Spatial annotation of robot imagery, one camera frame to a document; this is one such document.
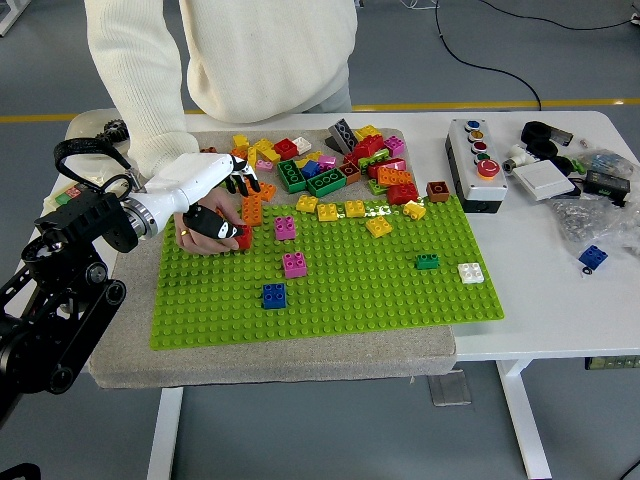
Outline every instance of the white table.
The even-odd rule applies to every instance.
[[[452,186],[444,140],[454,118],[485,119],[497,150],[519,143],[527,121],[539,120],[586,138],[637,162],[610,120],[598,112],[437,112],[289,115],[250,126],[187,117],[190,131],[322,129],[345,118],[352,128],[372,124],[403,132],[419,193],[429,181]],[[68,183],[59,179],[55,188]],[[640,354],[640,260],[608,251],[591,276],[563,243],[556,220],[514,179],[497,214],[469,214],[469,222],[505,311],[496,322],[454,327],[459,361],[495,360],[529,478],[550,478],[542,443],[529,406],[521,371],[533,359]],[[112,268],[115,252],[98,242]],[[169,478],[181,389],[161,401],[149,478]]]

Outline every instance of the electrical cable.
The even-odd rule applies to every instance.
[[[606,26],[603,26],[603,27],[587,27],[587,28],[568,27],[566,25],[562,25],[561,23],[554,22],[553,20],[549,20],[548,18],[529,17],[529,16],[526,16],[526,15],[518,15],[517,13],[507,12],[506,10],[502,10],[501,8],[498,8],[495,5],[490,4],[489,2],[487,2],[487,0],[478,0],[478,1],[481,2],[481,3],[484,3],[485,5],[490,6],[494,10],[497,10],[497,11],[499,11],[501,13],[505,13],[507,15],[511,15],[512,17],[525,18],[525,19],[528,19],[528,20],[539,20],[541,22],[551,23],[551,24],[553,24],[553,25],[555,25],[557,27],[564,28],[566,30],[578,30],[578,31],[604,30],[606,28],[614,28],[614,27],[619,27],[621,25],[626,25],[627,23],[631,23],[631,20],[625,20],[624,22],[616,23],[615,25],[606,25]]]
[[[510,72],[507,72],[505,70],[500,70],[499,68],[485,67],[483,65],[477,65],[475,63],[466,62],[466,61],[462,60],[460,57],[458,57],[455,53],[453,53],[451,51],[451,49],[447,45],[447,42],[444,40],[444,35],[442,34],[442,30],[440,29],[440,22],[438,21],[438,10],[440,9],[439,8],[439,3],[440,3],[440,0],[436,0],[436,6],[435,6],[435,10],[434,10],[435,13],[436,13],[436,27],[438,28],[438,36],[440,37],[440,40],[442,40],[442,44],[444,45],[444,48],[447,50],[447,52],[449,52],[449,55],[451,55],[453,58],[455,58],[458,62],[462,63],[463,65],[467,65],[469,67],[474,67],[474,68],[479,68],[480,70],[488,70],[490,72],[498,72],[498,73],[502,73],[504,75],[508,75],[508,76],[510,76],[512,78],[515,78],[519,82],[521,82],[524,85],[526,85],[526,87],[529,90],[531,90],[531,93],[533,93],[533,96],[536,97],[536,102],[538,102],[538,110],[542,110],[542,101],[540,100],[540,97],[538,96],[538,93],[533,89],[533,87],[531,85],[529,85],[525,80],[523,80],[519,76],[517,76],[517,75],[515,75],[513,73],[510,73]]]
[[[620,477],[620,480],[624,480],[625,478],[627,478],[627,475],[629,475],[631,472],[633,472],[633,471],[638,467],[638,465],[640,465],[640,460],[638,460],[636,463],[634,463],[634,464],[631,466],[631,468],[629,468],[629,470],[627,470],[626,472],[624,472],[624,475],[622,475],[622,476]]]
[[[417,5],[420,0],[411,0],[411,3],[409,5],[407,5],[404,0],[399,0],[399,1],[409,10],[433,10],[434,8],[438,8],[436,6],[435,0],[431,0],[431,3],[433,3],[434,5],[433,7],[418,7]]]

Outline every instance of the control box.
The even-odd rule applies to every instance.
[[[496,213],[507,195],[507,181],[486,121],[453,120],[445,149],[462,209]]]

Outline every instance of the red button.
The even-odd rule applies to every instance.
[[[493,160],[481,160],[478,162],[478,174],[484,178],[493,178],[500,171],[500,165]]]
[[[471,151],[473,153],[484,153],[487,151],[487,144],[484,142],[475,142],[471,146]]]

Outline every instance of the person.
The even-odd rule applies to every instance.
[[[129,157],[151,178],[183,153],[199,152],[186,129],[182,65],[163,0],[85,0],[87,39],[98,73],[129,129]],[[187,87],[211,117],[251,123],[280,113],[351,110],[348,58],[357,17],[352,0],[180,0],[189,52]],[[198,202],[242,224],[214,188]],[[237,249],[189,231],[176,241],[195,254]]]

